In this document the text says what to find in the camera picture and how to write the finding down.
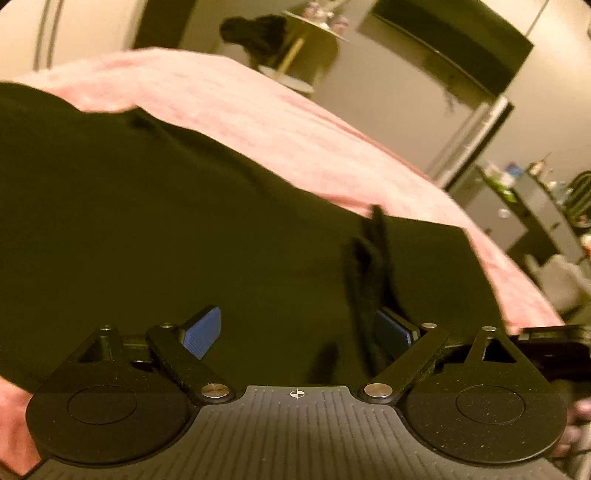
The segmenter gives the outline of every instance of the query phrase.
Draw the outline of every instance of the wall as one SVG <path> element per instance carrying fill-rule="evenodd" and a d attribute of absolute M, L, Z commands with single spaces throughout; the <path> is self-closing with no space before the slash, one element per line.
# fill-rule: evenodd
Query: wall
<path fill-rule="evenodd" d="M 545 0 L 484 0 L 527 34 Z M 446 85 L 425 71 L 428 50 L 395 29 L 367 16 L 374 0 L 351 0 L 346 15 L 349 44 L 313 100 L 401 154 L 423 170 L 480 101 L 490 101 L 461 85 L 453 111 Z M 220 48 L 217 27 L 227 16 L 253 18 L 293 7 L 283 0 L 200 0 L 182 48 L 225 53 L 246 63 L 240 48 Z M 526 166 L 548 158 L 556 177 L 569 179 L 591 168 L 591 9 L 583 0 L 549 0 L 530 40 L 535 47 L 511 83 L 507 96 L 515 110 L 481 156 L 482 163 Z"/>
<path fill-rule="evenodd" d="M 0 11 L 0 80 L 48 67 L 49 58 L 55 66 L 131 48 L 146 1 L 12 0 Z"/>
<path fill-rule="evenodd" d="M 515 111 L 480 163 L 527 166 L 551 153 L 556 180 L 591 170 L 590 21 L 583 0 L 548 2 L 530 35 L 535 47 L 507 90 Z"/>
<path fill-rule="evenodd" d="M 447 85 L 423 68 L 432 62 L 433 54 L 368 16 L 374 1 L 350 0 L 345 7 L 349 42 L 340 45 L 336 62 L 312 100 L 425 170 L 473 109 L 488 97 L 472 84 L 460 82 L 454 88 L 466 103 L 450 103 Z M 222 20 L 279 14 L 297 3 L 199 0 L 180 47 L 226 54 L 246 64 L 247 56 L 240 47 L 219 44 L 217 29 Z"/>
<path fill-rule="evenodd" d="M 0 10 L 0 80 L 33 69 L 44 6 L 44 0 L 12 0 Z"/>
<path fill-rule="evenodd" d="M 66 0 L 56 35 L 53 65 L 131 48 L 146 1 Z"/>

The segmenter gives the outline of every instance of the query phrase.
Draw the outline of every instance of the bed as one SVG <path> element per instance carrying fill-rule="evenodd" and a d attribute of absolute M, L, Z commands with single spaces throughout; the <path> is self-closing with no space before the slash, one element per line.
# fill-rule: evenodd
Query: bed
<path fill-rule="evenodd" d="M 312 101 L 231 59 L 151 48 L 15 81 L 85 112 L 139 106 L 360 215 L 377 204 L 391 216 L 459 226 L 482 264 L 509 334 L 563 323 L 528 277 L 427 176 Z M 39 461 L 24 419 L 29 398 L 0 380 L 0 461 L 18 474 Z"/>

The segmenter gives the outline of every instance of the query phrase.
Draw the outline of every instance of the metal screw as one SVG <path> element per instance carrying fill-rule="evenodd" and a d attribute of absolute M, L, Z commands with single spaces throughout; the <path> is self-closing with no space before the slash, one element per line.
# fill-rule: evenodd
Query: metal screw
<path fill-rule="evenodd" d="M 370 383 L 369 385 L 365 385 L 363 391 L 372 398 L 387 398 L 394 392 L 392 387 L 385 383 Z"/>
<path fill-rule="evenodd" d="M 201 393 L 207 398 L 222 398 L 230 393 L 230 389 L 221 383 L 210 383 L 201 389 Z"/>

